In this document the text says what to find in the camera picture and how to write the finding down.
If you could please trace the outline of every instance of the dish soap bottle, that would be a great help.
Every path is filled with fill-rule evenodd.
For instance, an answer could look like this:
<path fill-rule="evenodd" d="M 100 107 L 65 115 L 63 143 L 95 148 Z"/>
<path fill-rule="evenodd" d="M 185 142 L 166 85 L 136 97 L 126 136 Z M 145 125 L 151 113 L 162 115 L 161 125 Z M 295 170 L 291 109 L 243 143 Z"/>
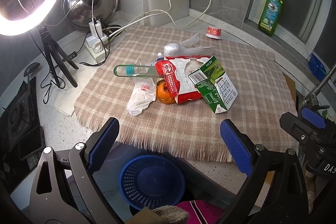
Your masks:
<path fill-rule="evenodd" d="M 264 10 L 259 20 L 258 29 L 272 36 L 278 25 L 283 0 L 266 0 Z"/>

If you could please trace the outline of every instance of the blue gripper pad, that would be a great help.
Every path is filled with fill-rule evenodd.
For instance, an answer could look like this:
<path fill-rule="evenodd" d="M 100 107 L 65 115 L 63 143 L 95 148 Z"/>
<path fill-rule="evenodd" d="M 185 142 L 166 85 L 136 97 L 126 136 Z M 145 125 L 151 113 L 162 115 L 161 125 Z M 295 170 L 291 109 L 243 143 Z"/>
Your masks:
<path fill-rule="evenodd" d="M 99 132 L 100 138 L 89 152 L 88 170 L 91 174 L 100 170 L 112 145 L 118 137 L 119 121 L 114 118 L 110 124 L 105 124 L 101 131 L 103 131 L 103 133 Z"/>
<path fill-rule="evenodd" d="M 311 122 L 314 126 L 316 126 L 319 129 L 326 127 L 326 122 L 324 121 L 324 118 L 316 114 L 315 112 L 311 111 L 309 108 L 304 108 L 301 111 L 301 115 L 303 118 Z"/>
<path fill-rule="evenodd" d="M 253 170 L 251 154 L 230 124 L 225 120 L 220 124 L 220 135 L 235 160 L 239 171 L 249 177 Z"/>

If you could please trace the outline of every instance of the blue basket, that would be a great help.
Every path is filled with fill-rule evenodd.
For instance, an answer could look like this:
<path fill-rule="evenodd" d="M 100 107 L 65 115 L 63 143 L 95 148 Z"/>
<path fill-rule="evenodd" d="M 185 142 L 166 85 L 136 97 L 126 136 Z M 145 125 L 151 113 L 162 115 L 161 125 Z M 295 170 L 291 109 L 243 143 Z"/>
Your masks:
<path fill-rule="evenodd" d="M 119 175 L 119 189 L 132 207 L 155 209 L 176 205 L 184 195 L 181 170 L 162 156 L 144 155 L 132 159 Z"/>
<path fill-rule="evenodd" d="M 320 60 L 314 54 L 311 54 L 309 60 L 309 68 L 313 75 L 316 77 L 317 80 L 320 82 L 323 80 L 324 76 L 326 76 L 327 72 L 321 63 Z"/>

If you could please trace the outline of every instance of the pink fabric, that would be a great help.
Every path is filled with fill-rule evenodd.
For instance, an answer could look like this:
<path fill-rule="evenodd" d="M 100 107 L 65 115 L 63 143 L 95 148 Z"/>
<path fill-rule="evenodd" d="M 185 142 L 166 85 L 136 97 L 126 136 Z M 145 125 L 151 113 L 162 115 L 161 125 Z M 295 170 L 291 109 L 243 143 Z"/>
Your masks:
<path fill-rule="evenodd" d="M 194 201 L 199 211 L 202 213 L 203 217 L 206 219 L 208 224 L 215 224 L 220 216 L 224 213 L 222 208 L 212 205 L 202 200 Z M 177 207 L 187 211 L 189 213 L 189 220 L 186 224 L 202 224 L 200 223 L 190 201 L 184 201 L 176 205 Z"/>

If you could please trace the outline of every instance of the fringe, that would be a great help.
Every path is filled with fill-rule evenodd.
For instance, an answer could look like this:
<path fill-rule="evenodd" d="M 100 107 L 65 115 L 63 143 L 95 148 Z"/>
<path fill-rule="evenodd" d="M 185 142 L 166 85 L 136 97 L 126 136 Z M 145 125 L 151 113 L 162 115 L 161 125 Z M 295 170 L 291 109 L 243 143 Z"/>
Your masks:
<path fill-rule="evenodd" d="M 87 115 L 85 115 L 82 110 L 78 113 L 77 119 L 80 124 L 89 127 L 95 132 L 101 129 L 104 125 L 104 119 L 93 119 L 93 117 L 87 117 Z M 154 140 L 145 140 L 143 138 L 139 138 L 136 135 L 130 136 L 125 132 L 119 132 L 117 141 L 124 144 L 132 145 L 139 149 L 151 150 L 159 153 L 168 152 L 173 157 L 192 160 L 233 162 L 233 158 L 228 149 L 226 149 L 225 151 L 208 151 L 206 149 L 181 149 L 181 147 L 164 145 Z"/>

